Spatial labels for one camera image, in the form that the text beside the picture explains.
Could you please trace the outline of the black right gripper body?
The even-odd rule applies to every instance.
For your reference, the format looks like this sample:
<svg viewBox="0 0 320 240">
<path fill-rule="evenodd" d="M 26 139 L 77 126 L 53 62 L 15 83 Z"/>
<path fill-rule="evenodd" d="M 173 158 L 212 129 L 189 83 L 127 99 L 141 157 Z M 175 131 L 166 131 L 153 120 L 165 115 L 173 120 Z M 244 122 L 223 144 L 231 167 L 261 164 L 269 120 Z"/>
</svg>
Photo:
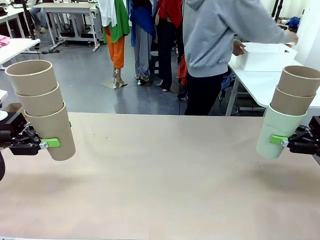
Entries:
<svg viewBox="0 0 320 240">
<path fill-rule="evenodd" d="M 313 116 L 308 124 L 308 139 L 315 145 L 320 144 L 320 116 Z"/>
</svg>

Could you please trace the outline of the person's left hand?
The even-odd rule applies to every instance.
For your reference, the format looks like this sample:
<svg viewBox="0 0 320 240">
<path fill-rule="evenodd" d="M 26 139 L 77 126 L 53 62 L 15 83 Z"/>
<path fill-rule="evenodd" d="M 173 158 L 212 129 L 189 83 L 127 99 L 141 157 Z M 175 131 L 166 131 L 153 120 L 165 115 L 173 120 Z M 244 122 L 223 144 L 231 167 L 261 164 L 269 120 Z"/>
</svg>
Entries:
<svg viewBox="0 0 320 240">
<path fill-rule="evenodd" d="M 241 56 L 244 54 L 245 45 L 238 39 L 233 40 L 233 55 Z"/>
</svg>

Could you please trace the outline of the person's right hand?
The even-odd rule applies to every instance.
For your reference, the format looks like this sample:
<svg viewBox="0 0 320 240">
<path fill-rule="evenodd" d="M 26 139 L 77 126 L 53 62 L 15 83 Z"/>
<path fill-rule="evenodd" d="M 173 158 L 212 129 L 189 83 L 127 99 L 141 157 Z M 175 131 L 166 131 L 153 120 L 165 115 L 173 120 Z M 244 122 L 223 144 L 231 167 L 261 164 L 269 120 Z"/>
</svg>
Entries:
<svg viewBox="0 0 320 240">
<path fill-rule="evenodd" d="M 295 32 L 289 31 L 287 33 L 288 38 L 289 38 L 289 43 L 292 43 L 294 45 L 296 45 L 299 41 L 299 37 Z"/>
</svg>

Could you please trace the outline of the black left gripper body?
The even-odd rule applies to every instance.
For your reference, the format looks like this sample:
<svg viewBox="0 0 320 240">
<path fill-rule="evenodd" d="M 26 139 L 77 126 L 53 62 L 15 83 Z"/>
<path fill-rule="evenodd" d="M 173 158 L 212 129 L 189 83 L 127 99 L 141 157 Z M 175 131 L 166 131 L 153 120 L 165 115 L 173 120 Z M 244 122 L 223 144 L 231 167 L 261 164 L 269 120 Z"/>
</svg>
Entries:
<svg viewBox="0 0 320 240">
<path fill-rule="evenodd" d="M 0 147 L 34 147 L 38 145 L 38 134 L 21 112 L 9 112 L 0 121 Z"/>
</svg>

